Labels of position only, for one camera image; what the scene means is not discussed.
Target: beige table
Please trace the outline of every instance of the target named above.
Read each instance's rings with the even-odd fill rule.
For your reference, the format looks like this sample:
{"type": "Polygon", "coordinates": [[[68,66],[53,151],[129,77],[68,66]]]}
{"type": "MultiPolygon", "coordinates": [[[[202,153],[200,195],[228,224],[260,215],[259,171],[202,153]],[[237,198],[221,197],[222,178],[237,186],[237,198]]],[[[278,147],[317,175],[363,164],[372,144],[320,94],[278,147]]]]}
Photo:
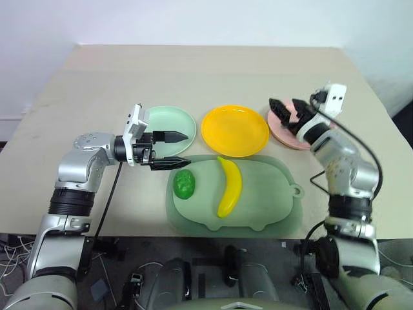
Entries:
{"type": "MultiPolygon", "coordinates": [[[[0,231],[36,233],[48,209],[57,167],[74,138],[88,131],[121,134],[134,103],[146,108],[184,108],[195,118],[198,133],[181,155],[213,154],[199,133],[201,120],[210,109],[238,104],[264,115],[269,97],[308,99],[328,81],[347,85],[344,111],[338,119],[377,152],[383,165],[383,189],[373,206],[378,238],[413,237],[413,152],[340,50],[213,46],[76,49],[0,154],[0,231]]],[[[273,137],[260,154],[286,163],[304,187],[302,226],[285,236],[303,238],[327,215],[328,198],[308,180],[321,166],[311,153],[288,149],[273,137]]],[[[92,230],[103,212],[115,172],[116,167],[106,169],[92,211],[92,230]]],[[[102,233],[178,236],[165,212],[168,175],[126,165],[102,233]]]]}

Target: gray machinery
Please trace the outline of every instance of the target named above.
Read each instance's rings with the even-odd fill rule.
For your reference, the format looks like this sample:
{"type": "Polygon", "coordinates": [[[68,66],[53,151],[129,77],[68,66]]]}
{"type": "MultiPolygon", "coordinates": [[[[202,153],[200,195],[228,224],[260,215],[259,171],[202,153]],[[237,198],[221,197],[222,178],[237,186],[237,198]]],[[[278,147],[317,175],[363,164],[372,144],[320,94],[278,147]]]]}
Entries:
{"type": "MultiPolygon", "coordinates": [[[[270,99],[270,108],[281,123],[300,140],[311,144],[310,150],[323,166],[328,180],[325,191],[330,196],[329,215],[318,224],[324,225],[327,235],[315,241],[317,268],[350,309],[412,309],[413,293],[398,281],[379,275],[378,245],[371,214],[372,201],[381,187],[381,167],[375,157],[377,168],[363,160],[348,138],[328,126],[333,121],[349,133],[326,113],[328,101],[339,98],[340,91],[342,89],[335,87],[324,88],[311,96],[310,105],[293,99],[299,118],[296,123],[289,122],[290,112],[282,102],[270,99]]],[[[147,112],[136,105],[128,115],[123,136],[90,133],[74,141],[74,149],[59,166],[50,208],[43,217],[28,262],[28,280],[4,309],[77,309],[76,281],[88,272],[94,243],[94,239],[84,233],[90,228],[89,215],[105,167],[125,161],[131,166],[148,165],[152,170],[163,170],[189,163],[178,157],[156,159],[153,143],[173,143],[186,136],[178,132],[145,133],[147,125],[147,112]]],[[[301,250],[302,261],[305,246],[301,250]]],[[[185,301],[188,293],[185,267],[177,259],[160,270],[146,308],[297,309],[279,301],[264,266],[243,251],[235,255],[239,298],[185,301]]],[[[128,308],[119,305],[118,309],[128,308]]]]}

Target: banana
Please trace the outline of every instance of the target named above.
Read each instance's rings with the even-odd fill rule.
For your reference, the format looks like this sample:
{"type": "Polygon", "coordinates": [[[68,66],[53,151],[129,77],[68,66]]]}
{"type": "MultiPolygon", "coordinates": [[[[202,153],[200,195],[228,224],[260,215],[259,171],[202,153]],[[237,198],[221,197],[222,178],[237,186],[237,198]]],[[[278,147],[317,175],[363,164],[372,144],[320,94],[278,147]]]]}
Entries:
{"type": "Polygon", "coordinates": [[[227,177],[224,196],[219,203],[217,213],[219,218],[224,218],[232,212],[238,202],[243,189],[243,179],[241,171],[239,171],[238,166],[232,160],[226,160],[221,156],[218,156],[217,159],[221,163],[227,177]]]}

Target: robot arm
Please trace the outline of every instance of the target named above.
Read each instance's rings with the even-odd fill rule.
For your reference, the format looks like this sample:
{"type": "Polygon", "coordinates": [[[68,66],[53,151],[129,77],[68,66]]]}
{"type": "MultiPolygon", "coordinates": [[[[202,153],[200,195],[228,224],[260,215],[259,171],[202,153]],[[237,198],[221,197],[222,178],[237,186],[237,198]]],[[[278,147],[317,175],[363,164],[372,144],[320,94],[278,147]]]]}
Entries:
{"type": "Polygon", "coordinates": [[[118,161],[152,170],[184,167],[190,161],[156,159],[153,144],[187,139],[179,132],[144,132],[149,115],[135,105],[123,136],[88,133],[74,141],[74,149],[61,161],[48,214],[43,216],[28,261],[25,282],[5,309],[77,309],[76,281],[88,273],[94,238],[90,211],[105,167],[118,161]]]}
{"type": "MultiPolygon", "coordinates": [[[[328,85],[310,101],[324,114],[329,100],[339,96],[342,85],[328,85]]],[[[410,309],[413,294],[399,282],[380,276],[376,229],[371,224],[374,189],[379,173],[363,160],[356,146],[328,119],[302,100],[293,99],[299,121],[290,123],[282,102],[270,99],[272,111],[291,133],[307,141],[328,180],[327,236],[316,241],[316,264],[350,309],[410,309]]]]}

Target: cable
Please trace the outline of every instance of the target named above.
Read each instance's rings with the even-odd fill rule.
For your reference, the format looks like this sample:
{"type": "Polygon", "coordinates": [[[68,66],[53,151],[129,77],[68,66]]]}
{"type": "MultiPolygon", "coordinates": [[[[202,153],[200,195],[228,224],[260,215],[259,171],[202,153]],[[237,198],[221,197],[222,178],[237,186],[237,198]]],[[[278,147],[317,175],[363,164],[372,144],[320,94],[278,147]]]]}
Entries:
{"type": "Polygon", "coordinates": [[[139,308],[141,308],[142,310],[146,310],[146,309],[137,301],[136,298],[135,298],[135,304],[136,304],[139,308]]]}
{"type": "Polygon", "coordinates": [[[99,233],[101,232],[101,229],[102,229],[102,226],[103,226],[103,222],[104,222],[105,217],[106,217],[106,213],[108,212],[108,209],[109,209],[109,206],[110,206],[110,202],[112,201],[112,196],[114,195],[114,192],[115,192],[117,179],[119,179],[119,175],[120,175],[120,173],[121,173],[121,169],[122,169],[122,161],[119,163],[119,166],[118,166],[118,168],[117,168],[115,180],[114,180],[114,183],[113,183],[113,185],[112,185],[112,189],[110,190],[109,198],[108,198],[108,201],[106,202],[105,210],[103,211],[101,221],[99,222],[99,226],[97,227],[97,231],[96,231],[96,233],[95,233],[95,238],[97,238],[97,237],[99,236],[99,233]]]}
{"type": "Polygon", "coordinates": [[[305,253],[306,253],[307,247],[308,247],[308,241],[309,241],[310,237],[312,236],[312,234],[314,233],[314,231],[316,231],[316,229],[318,227],[322,226],[323,224],[324,224],[324,221],[321,221],[321,222],[315,224],[315,226],[313,226],[313,228],[311,228],[311,230],[306,235],[304,243],[303,243],[303,247],[301,248],[299,268],[300,268],[301,279],[303,281],[303,284],[305,284],[305,281],[304,281],[304,259],[305,259],[305,253]]]}
{"type": "MultiPolygon", "coordinates": [[[[157,265],[157,266],[163,267],[163,264],[158,263],[158,262],[147,262],[147,263],[144,263],[143,265],[140,265],[140,266],[136,269],[136,272],[138,272],[138,271],[141,270],[142,268],[145,268],[146,266],[149,266],[149,265],[157,265]]],[[[146,309],[139,303],[139,297],[135,298],[135,304],[136,304],[139,308],[141,308],[141,310],[146,310],[146,309]]]]}
{"type": "Polygon", "coordinates": [[[6,287],[1,282],[0,282],[0,287],[1,287],[1,290],[3,291],[3,295],[5,295],[6,297],[13,296],[13,294],[7,293],[6,287]]]}
{"type": "Polygon", "coordinates": [[[340,124],[338,121],[336,121],[334,118],[331,118],[329,115],[323,113],[319,109],[317,109],[313,102],[312,98],[310,98],[310,104],[311,106],[316,110],[317,113],[320,113],[322,116],[325,118],[329,119],[332,123],[336,124],[342,131],[344,131],[346,134],[348,134],[351,138],[355,139],[362,147],[365,148],[365,150],[370,154],[370,156],[373,158],[374,162],[376,163],[377,170],[379,172],[379,181],[376,187],[376,190],[374,191],[374,196],[372,200],[376,199],[377,195],[380,192],[381,186],[383,185],[383,169],[381,168],[380,162],[377,158],[377,156],[374,154],[374,152],[368,147],[360,138],[358,138],[355,134],[353,134],[351,131],[349,131],[344,125],[340,124]]]}
{"type": "Polygon", "coordinates": [[[27,253],[30,253],[29,249],[26,248],[26,245],[23,243],[23,241],[21,240],[21,236],[17,236],[17,238],[20,241],[21,246],[26,250],[27,253]]]}
{"type": "Polygon", "coordinates": [[[400,279],[400,281],[405,282],[405,283],[410,284],[411,286],[413,286],[413,283],[412,283],[412,282],[409,282],[409,281],[407,281],[407,280],[405,280],[405,279],[400,279]]]}
{"type": "Polygon", "coordinates": [[[405,267],[405,268],[413,268],[413,265],[405,265],[403,263],[397,263],[396,261],[392,260],[390,257],[388,257],[385,253],[381,252],[380,250],[379,250],[379,253],[382,257],[386,258],[390,263],[393,263],[396,266],[405,267]]]}
{"type": "Polygon", "coordinates": [[[113,300],[114,300],[115,306],[117,306],[116,298],[115,298],[114,292],[113,292],[113,290],[112,290],[112,286],[110,285],[109,276],[108,276],[108,273],[107,273],[107,271],[106,271],[105,263],[103,263],[102,256],[99,256],[99,259],[101,260],[102,267],[103,267],[103,270],[104,270],[104,272],[105,272],[106,280],[107,280],[108,285],[109,285],[110,294],[112,295],[112,298],[113,298],[113,300]]]}
{"type": "Polygon", "coordinates": [[[310,178],[310,183],[313,184],[313,185],[315,185],[315,186],[318,187],[319,189],[321,189],[321,190],[322,190],[323,192],[325,192],[327,195],[330,195],[330,193],[328,193],[328,191],[327,191],[324,187],[322,187],[320,184],[318,184],[318,183],[316,183],[316,182],[314,181],[314,179],[318,178],[319,176],[322,176],[324,173],[325,173],[325,171],[323,170],[323,171],[321,171],[320,173],[317,173],[315,176],[312,176],[312,177],[310,178]]]}
{"type": "Polygon", "coordinates": [[[142,268],[149,266],[149,265],[158,265],[160,267],[163,267],[163,265],[161,263],[158,262],[148,262],[148,263],[144,263],[142,266],[139,266],[136,271],[141,270],[142,268]]]}

